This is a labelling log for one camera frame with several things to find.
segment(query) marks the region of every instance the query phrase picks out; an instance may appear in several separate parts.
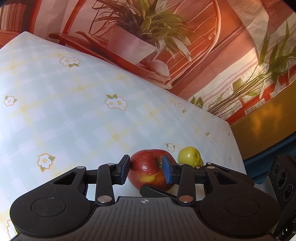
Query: silver rivet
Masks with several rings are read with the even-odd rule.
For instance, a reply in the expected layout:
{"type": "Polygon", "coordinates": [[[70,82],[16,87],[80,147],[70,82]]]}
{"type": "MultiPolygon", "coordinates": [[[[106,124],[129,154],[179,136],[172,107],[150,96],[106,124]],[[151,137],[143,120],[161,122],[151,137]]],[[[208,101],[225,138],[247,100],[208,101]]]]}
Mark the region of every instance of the silver rivet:
{"type": "Polygon", "coordinates": [[[188,195],[184,195],[184,196],[179,197],[179,201],[184,202],[184,203],[192,202],[193,197],[188,196],[188,195]]]}
{"type": "Polygon", "coordinates": [[[112,198],[110,196],[103,195],[98,197],[98,201],[101,203],[107,203],[107,202],[111,202],[112,198]]]}

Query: ribbed gray plate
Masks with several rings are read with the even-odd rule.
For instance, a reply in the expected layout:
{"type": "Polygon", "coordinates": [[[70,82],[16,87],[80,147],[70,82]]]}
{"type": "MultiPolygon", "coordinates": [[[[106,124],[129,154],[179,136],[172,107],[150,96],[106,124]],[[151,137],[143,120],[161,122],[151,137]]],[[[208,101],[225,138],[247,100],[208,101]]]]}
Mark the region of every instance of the ribbed gray plate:
{"type": "MultiPolygon", "coordinates": [[[[206,227],[191,207],[170,198],[120,197],[109,207],[99,207],[89,221],[70,234],[31,238],[19,234],[13,241],[234,241],[206,227]]],[[[270,235],[251,241],[272,241],[270,235]]]]}

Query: wooden panel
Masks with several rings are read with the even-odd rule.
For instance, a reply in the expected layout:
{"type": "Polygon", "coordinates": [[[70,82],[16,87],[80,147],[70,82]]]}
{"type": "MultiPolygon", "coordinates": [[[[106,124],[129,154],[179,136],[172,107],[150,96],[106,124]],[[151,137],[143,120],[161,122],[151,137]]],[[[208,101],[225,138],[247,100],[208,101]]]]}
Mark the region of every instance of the wooden panel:
{"type": "Polygon", "coordinates": [[[296,81],[231,126],[243,160],[296,131],[296,81]]]}

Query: blue fabric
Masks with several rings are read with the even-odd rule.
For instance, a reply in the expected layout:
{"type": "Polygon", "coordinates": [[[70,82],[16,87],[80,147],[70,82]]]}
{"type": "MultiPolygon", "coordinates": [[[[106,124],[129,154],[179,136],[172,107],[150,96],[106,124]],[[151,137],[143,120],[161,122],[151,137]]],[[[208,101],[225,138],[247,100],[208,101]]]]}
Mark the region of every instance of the blue fabric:
{"type": "Polygon", "coordinates": [[[276,155],[296,156],[296,132],[267,150],[244,161],[246,172],[255,183],[262,184],[276,155]]]}

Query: red apple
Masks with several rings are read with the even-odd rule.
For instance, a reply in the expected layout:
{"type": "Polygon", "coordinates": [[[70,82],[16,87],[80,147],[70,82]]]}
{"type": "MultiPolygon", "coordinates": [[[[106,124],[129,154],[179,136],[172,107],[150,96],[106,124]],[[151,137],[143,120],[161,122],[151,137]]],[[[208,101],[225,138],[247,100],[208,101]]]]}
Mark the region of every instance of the red apple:
{"type": "Polygon", "coordinates": [[[160,167],[164,155],[168,155],[172,162],[177,164],[172,155],[165,150],[141,150],[133,154],[131,156],[131,166],[128,173],[129,181],[137,189],[148,184],[163,191],[170,190],[173,185],[166,183],[163,171],[160,167]]]}

